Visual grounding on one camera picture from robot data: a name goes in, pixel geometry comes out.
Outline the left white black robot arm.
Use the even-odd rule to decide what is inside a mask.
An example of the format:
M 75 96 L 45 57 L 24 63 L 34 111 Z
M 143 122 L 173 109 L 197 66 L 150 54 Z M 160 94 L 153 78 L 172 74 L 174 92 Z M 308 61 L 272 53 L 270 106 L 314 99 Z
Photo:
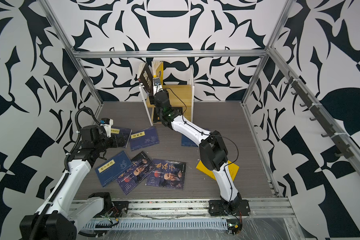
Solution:
M 110 193 L 99 192 L 91 194 L 83 205 L 69 212 L 78 189 L 100 154 L 109 148 L 121 147 L 125 142 L 112 134 L 112 119 L 103 118 L 94 125 L 81 127 L 79 115 L 82 112 L 95 116 L 88 107 L 76 113 L 78 137 L 64 159 L 63 175 L 37 211 L 22 219 L 20 231 L 24 240 L 75 240 L 93 217 L 106 215 L 114 207 Z

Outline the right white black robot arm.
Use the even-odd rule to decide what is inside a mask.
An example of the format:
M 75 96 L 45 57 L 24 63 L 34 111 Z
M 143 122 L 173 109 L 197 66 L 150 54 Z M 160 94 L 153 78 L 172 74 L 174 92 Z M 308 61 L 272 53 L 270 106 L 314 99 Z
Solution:
M 218 131 L 209 132 L 188 121 L 171 106 L 166 89 L 154 91 L 154 106 L 164 126 L 181 133 L 199 147 L 201 162 L 213 172 L 218 183 L 225 211 L 230 214 L 238 211 L 242 197 L 229 171 L 228 149 L 224 137 Z

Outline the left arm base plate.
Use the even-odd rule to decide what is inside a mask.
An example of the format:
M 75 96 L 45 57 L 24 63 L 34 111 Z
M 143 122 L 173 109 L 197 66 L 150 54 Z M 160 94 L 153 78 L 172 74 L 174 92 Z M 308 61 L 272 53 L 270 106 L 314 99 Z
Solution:
M 129 201 L 113 201 L 111 209 L 103 214 L 104 217 L 119 218 L 128 213 Z

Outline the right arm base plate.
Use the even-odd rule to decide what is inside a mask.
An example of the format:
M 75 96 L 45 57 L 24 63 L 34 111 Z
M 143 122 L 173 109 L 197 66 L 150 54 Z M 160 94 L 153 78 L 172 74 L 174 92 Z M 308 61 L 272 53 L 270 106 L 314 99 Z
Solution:
M 220 216 L 249 216 L 251 209 L 247 200 L 240 200 L 238 204 L 229 205 L 224 200 L 209 200 L 208 212 L 213 217 Z

